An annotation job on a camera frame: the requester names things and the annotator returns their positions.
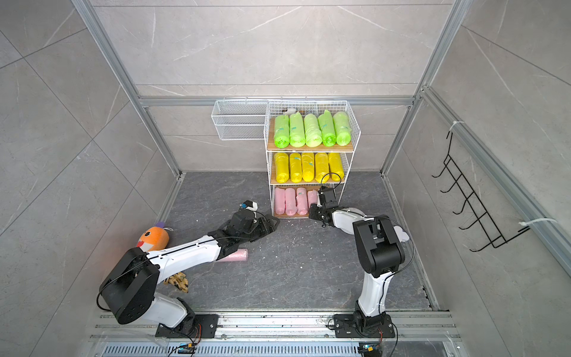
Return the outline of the pink roll bottom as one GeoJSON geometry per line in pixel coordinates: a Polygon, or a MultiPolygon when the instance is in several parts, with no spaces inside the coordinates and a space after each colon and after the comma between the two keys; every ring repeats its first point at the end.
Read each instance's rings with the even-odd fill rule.
{"type": "Polygon", "coordinates": [[[316,190],[308,190],[307,191],[307,201],[308,206],[311,207],[312,205],[318,204],[318,192],[316,190]]]}

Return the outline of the pink roll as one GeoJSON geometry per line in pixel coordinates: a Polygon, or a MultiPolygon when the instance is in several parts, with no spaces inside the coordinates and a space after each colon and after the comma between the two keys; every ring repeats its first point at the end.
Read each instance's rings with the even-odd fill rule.
{"type": "Polygon", "coordinates": [[[292,187],[285,189],[285,214],[293,217],[297,214],[297,193],[292,187]]]}
{"type": "Polygon", "coordinates": [[[297,213],[301,216],[305,216],[309,211],[307,190],[304,187],[298,187],[296,193],[297,213]]]}
{"type": "Polygon", "coordinates": [[[307,201],[308,206],[311,207],[312,205],[318,204],[318,192],[316,190],[308,190],[307,191],[307,201]]]}

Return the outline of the pink roll horizontal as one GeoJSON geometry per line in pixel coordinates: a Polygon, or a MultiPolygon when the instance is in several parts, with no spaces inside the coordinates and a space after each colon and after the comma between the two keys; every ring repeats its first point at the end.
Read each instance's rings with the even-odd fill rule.
{"type": "Polygon", "coordinates": [[[231,262],[243,262],[248,260],[248,249],[246,248],[238,248],[232,254],[229,254],[227,257],[220,259],[220,262],[231,263],[231,262]]]}

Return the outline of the pink roll diagonal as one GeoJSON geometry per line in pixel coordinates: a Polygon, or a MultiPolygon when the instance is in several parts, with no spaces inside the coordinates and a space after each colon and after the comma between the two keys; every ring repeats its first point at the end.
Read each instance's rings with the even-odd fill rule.
{"type": "Polygon", "coordinates": [[[283,215],[286,212],[286,191],[280,187],[274,189],[274,213],[283,215]]]}

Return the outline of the yellow roll horizontal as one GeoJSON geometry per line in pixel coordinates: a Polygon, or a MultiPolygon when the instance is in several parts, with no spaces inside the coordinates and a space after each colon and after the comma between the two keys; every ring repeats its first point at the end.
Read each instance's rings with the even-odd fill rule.
{"type": "Polygon", "coordinates": [[[330,177],[329,159],[326,153],[315,154],[315,180],[318,183],[325,183],[330,177]]]}
{"type": "Polygon", "coordinates": [[[344,179],[344,170],[340,153],[329,153],[328,162],[330,166],[329,177],[335,182],[341,182],[344,179]]]}

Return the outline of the yellow roll diagonal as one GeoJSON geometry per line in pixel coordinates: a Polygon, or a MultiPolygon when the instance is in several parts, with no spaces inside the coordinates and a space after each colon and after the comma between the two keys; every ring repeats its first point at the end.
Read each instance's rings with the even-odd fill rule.
{"type": "Polygon", "coordinates": [[[303,166],[303,181],[312,182],[315,179],[315,156],[314,153],[301,153],[303,166]]]}

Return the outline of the yellow roll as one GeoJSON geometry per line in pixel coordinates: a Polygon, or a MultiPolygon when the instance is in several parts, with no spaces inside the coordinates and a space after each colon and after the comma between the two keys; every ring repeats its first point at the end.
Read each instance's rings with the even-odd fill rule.
{"type": "Polygon", "coordinates": [[[303,166],[300,153],[291,153],[289,155],[290,179],[294,184],[302,182],[303,166]]]}
{"type": "Polygon", "coordinates": [[[289,180],[289,158],[287,153],[276,153],[274,155],[276,182],[286,183],[289,180]]]}

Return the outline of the green roll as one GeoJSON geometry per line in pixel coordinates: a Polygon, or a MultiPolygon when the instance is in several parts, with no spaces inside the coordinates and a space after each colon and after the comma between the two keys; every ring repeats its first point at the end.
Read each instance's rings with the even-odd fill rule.
{"type": "Polygon", "coordinates": [[[335,133],[335,125],[331,112],[325,110],[322,115],[318,117],[318,124],[322,135],[322,144],[325,147],[333,147],[337,141],[335,133]]]}
{"type": "Polygon", "coordinates": [[[290,144],[289,116],[278,115],[274,119],[274,145],[284,149],[290,144]]]}
{"type": "Polygon", "coordinates": [[[307,147],[318,147],[322,144],[322,133],[318,118],[314,114],[307,114],[304,119],[304,129],[307,147]]]}
{"type": "Polygon", "coordinates": [[[289,142],[292,147],[303,147],[306,144],[303,116],[296,112],[289,117],[289,142]]]}

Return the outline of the green roll diagonal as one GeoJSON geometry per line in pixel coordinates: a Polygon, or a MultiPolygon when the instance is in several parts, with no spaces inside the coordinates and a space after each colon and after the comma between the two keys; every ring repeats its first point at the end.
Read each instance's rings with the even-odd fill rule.
{"type": "Polygon", "coordinates": [[[337,112],[333,115],[336,133],[336,143],[339,146],[346,146],[351,142],[351,126],[349,116],[346,112],[337,112]]]}

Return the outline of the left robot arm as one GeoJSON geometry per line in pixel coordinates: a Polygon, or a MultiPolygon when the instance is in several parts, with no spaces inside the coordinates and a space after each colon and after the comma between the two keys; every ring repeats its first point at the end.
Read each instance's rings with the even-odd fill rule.
{"type": "Polygon", "coordinates": [[[102,282],[98,296],[119,324],[143,319],[187,335],[197,328],[196,313],[184,300],[158,293],[157,285],[194,266],[222,260],[278,225],[276,217],[242,208],[219,229],[192,242],[160,251],[131,248],[102,282]]]}

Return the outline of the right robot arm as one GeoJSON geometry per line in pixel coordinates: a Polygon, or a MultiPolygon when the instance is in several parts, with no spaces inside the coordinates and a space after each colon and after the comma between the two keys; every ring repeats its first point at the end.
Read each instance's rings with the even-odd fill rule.
{"type": "Polygon", "coordinates": [[[385,301],[393,276],[405,262],[402,244],[409,240],[409,236],[401,227],[394,226],[388,216],[367,216],[357,208],[327,208],[312,204],[309,218],[351,234],[364,270],[361,294],[353,314],[334,316],[336,336],[372,337],[378,333],[389,339],[396,337],[392,318],[386,313],[385,301]]]}

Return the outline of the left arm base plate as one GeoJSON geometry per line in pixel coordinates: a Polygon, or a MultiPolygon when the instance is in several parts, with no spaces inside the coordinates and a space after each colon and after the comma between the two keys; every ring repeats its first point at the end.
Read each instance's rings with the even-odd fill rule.
{"type": "Polygon", "coordinates": [[[160,324],[156,330],[155,337],[166,339],[213,339],[215,337],[219,315],[199,314],[190,318],[185,318],[174,328],[165,327],[160,324]]]}

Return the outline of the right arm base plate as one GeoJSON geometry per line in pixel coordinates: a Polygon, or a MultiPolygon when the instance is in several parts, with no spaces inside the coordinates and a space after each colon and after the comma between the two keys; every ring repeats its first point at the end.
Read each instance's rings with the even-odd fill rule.
{"type": "Polygon", "coordinates": [[[391,317],[382,313],[375,317],[363,317],[359,314],[333,315],[331,327],[338,339],[393,339],[396,337],[391,317]]]}

